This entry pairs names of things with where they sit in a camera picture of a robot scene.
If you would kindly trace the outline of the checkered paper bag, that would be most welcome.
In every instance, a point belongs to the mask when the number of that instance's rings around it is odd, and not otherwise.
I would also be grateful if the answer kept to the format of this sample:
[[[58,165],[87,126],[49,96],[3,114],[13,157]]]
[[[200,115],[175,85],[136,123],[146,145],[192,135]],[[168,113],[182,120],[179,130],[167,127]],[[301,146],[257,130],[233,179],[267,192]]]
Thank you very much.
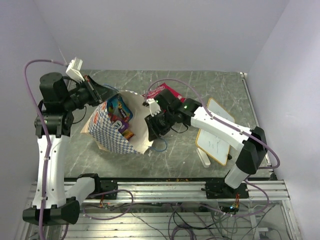
[[[143,155],[154,143],[148,139],[149,132],[145,121],[145,117],[150,115],[149,107],[143,105],[144,97],[134,91],[120,90],[117,94],[121,95],[133,113],[132,119],[127,123],[129,124],[128,130],[133,132],[134,136],[127,140],[117,129],[113,128],[112,123],[115,120],[123,119],[108,114],[107,101],[109,99],[96,107],[81,133],[90,136],[101,150],[117,154],[139,153]]]

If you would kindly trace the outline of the pink snack bag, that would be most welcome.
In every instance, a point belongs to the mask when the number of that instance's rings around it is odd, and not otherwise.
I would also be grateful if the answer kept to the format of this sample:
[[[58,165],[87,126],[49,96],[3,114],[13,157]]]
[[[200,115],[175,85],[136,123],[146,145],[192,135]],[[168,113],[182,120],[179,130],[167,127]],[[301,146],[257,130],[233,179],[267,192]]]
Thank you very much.
[[[186,100],[186,98],[183,97],[182,94],[180,94],[179,92],[177,92],[176,90],[168,86],[166,83],[160,84],[155,89],[150,90],[148,93],[143,94],[142,96],[143,97],[146,96],[147,99],[155,99],[156,96],[158,96],[162,92],[164,93],[170,92],[174,97],[178,98],[182,103]]]

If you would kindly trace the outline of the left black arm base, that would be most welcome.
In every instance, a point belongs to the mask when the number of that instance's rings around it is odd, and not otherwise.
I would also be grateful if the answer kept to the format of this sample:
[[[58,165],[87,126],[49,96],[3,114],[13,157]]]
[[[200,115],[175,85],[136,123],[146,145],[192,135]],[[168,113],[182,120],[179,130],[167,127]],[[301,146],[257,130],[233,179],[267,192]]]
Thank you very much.
[[[103,197],[105,200],[115,200],[117,198],[117,192],[98,196],[98,194],[111,192],[118,189],[117,182],[114,182],[111,178],[101,178],[97,173],[83,173],[77,178],[91,178],[94,180],[94,191],[89,194],[91,198],[97,198],[99,196]]]

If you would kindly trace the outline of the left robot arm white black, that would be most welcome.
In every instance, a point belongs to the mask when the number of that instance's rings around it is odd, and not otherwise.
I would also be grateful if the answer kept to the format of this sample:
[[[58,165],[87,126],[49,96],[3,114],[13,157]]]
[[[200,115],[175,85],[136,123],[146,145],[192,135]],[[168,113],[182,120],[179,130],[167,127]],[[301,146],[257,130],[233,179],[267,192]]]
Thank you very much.
[[[102,193],[96,173],[79,175],[76,183],[65,190],[65,156],[74,124],[73,111],[87,105],[98,106],[117,93],[88,75],[83,78],[71,90],[65,83],[67,76],[58,72],[47,73],[39,80],[42,101],[36,105],[38,116],[34,121],[39,169],[32,206],[22,214],[25,222],[38,226],[74,225],[84,200],[96,199]]]

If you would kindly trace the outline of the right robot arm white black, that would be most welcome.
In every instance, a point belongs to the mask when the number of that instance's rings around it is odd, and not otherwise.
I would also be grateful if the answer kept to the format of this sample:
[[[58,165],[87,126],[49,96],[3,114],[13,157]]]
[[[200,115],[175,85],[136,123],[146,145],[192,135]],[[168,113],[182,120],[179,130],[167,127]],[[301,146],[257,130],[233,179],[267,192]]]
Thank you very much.
[[[150,141],[166,135],[175,124],[181,123],[187,128],[206,131],[239,151],[235,165],[220,186],[220,192],[226,198],[233,197],[240,184],[257,172],[268,152],[262,128],[257,126],[250,129],[237,125],[212,113],[203,103],[194,99],[181,101],[168,89],[162,90],[155,98],[145,98],[143,105],[150,112],[145,117]]]

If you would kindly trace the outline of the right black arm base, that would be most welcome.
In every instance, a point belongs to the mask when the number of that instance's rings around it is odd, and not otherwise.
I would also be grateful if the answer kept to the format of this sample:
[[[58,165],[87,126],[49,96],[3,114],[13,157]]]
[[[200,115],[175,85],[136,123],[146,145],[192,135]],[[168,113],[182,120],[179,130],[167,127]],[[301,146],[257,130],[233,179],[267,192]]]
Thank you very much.
[[[246,183],[241,183],[238,188],[233,189],[224,183],[221,178],[207,181],[201,191],[205,192],[207,199],[248,199],[249,192]]]

